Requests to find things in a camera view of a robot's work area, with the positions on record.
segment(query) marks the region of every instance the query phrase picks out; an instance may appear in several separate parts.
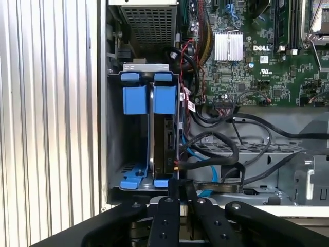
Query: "ribbed metal panel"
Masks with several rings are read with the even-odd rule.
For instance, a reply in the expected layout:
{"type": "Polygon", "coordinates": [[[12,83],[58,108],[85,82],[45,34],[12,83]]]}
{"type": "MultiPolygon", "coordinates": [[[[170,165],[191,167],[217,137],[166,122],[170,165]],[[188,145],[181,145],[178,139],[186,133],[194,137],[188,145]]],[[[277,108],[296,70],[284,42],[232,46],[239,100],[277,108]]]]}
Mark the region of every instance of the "ribbed metal panel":
{"type": "Polygon", "coordinates": [[[99,211],[96,50],[96,1],[0,0],[0,246],[99,211]]]}

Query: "blue drive bracket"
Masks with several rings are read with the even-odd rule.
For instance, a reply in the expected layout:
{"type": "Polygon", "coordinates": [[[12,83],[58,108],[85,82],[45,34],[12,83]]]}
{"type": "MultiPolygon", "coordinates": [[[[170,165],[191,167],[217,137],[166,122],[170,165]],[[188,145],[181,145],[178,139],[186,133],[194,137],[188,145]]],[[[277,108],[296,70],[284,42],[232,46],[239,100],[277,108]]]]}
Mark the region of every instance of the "blue drive bracket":
{"type": "MultiPolygon", "coordinates": [[[[156,73],[154,82],[172,82],[172,74],[156,73]]],[[[177,86],[154,86],[153,112],[174,115],[176,111],[177,86]]]]}
{"type": "Polygon", "coordinates": [[[156,188],[167,188],[168,187],[168,179],[155,179],[154,187],[156,188]]]}
{"type": "MultiPolygon", "coordinates": [[[[148,118],[148,133],[150,135],[150,118],[148,118]]],[[[144,163],[137,163],[135,167],[124,174],[124,179],[120,182],[121,189],[138,189],[140,183],[148,176],[149,170],[149,150],[150,150],[150,136],[147,137],[146,146],[146,161],[144,163]]]]}
{"type": "MultiPolygon", "coordinates": [[[[140,80],[138,73],[121,74],[121,81],[134,83],[140,80]]],[[[148,113],[147,86],[124,87],[123,93],[123,113],[125,115],[142,115],[148,113]]]]}
{"type": "Polygon", "coordinates": [[[126,172],[124,180],[120,183],[121,189],[138,189],[143,178],[147,177],[148,166],[143,164],[136,164],[133,170],[126,172]]]}

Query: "motherboard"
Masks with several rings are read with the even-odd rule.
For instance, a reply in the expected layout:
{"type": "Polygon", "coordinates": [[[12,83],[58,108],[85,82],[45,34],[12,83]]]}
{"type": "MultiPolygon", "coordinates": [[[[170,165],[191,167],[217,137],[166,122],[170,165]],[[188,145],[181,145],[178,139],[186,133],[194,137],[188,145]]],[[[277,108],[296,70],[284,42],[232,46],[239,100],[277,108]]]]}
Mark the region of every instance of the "motherboard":
{"type": "MultiPolygon", "coordinates": [[[[301,11],[303,0],[267,3],[264,12],[254,14],[252,1],[209,0],[207,9],[215,44],[203,68],[205,91],[203,97],[196,98],[196,104],[211,106],[219,101],[232,102],[246,90],[261,91],[271,103],[264,101],[262,96],[248,95],[240,100],[241,105],[296,107],[309,104],[322,107],[329,104],[325,94],[309,102],[315,95],[328,90],[329,49],[326,46],[312,49],[311,45],[315,48],[313,43],[306,46],[301,39],[301,28],[306,30],[310,26],[317,8],[312,12],[304,6],[306,10],[301,11]],[[295,15],[285,16],[289,11],[295,15]],[[231,51],[221,39],[228,32],[231,42],[242,39],[236,47],[231,43],[231,51]],[[240,55],[235,54],[239,45],[240,55]]],[[[322,26],[327,21],[327,12],[328,9],[321,6],[322,26]]],[[[193,11],[189,26],[197,36],[198,22],[193,11]]]]}

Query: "heatsink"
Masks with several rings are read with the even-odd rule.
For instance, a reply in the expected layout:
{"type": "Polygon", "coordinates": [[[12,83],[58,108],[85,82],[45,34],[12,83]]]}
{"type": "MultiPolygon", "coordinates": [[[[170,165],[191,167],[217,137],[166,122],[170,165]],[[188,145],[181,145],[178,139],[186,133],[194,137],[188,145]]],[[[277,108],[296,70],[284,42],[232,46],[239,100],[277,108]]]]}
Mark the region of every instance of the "heatsink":
{"type": "Polygon", "coordinates": [[[243,33],[215,34],[215,61],[240,61],[243,59],[243,33]]]}

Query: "white label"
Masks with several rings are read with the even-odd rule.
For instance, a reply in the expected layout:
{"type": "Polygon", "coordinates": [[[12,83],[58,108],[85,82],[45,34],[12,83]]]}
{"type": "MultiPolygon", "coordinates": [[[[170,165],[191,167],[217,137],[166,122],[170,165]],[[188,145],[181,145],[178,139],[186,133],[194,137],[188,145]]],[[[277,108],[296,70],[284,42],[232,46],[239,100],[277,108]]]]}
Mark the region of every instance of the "white label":
{"type": "Polygon", "coordinates": [[[261,71],[259,72],[260,75],[272,75],[272,71],[269,71],[266,68],[261,69],[261,71]]]}
{"type": "Polygon", "coordinates": [[[186,100],[189,100],[189,95],[191,94],[191,91],[188,90],[186,87],[184,87],[184,92],[185,92],[185,98],[186,98],[186,100]]]}
{"type": "Polygon", "coordinates": [[[184,101],[184,99],[185,99],[185,94],[179,93],[179,101],[184,101]]]}
{"type": "Polygon", "coordinates": [[[188,101],[188,103],[187,103],[187,107],[188,107],[188,109],[190,109],[192,112],[195,112],[195,104],[193,104],[192,102],[188,101]]]}
{"type": "Polygon", "coordinates": [[[261,56],[261,63],[268,63],[268,56],[261,56]]]}
{"type": "Polygon", "coordinates": [[[254,45],[253,46],[254,51],[270,51],[268,45],[254,45]]]}

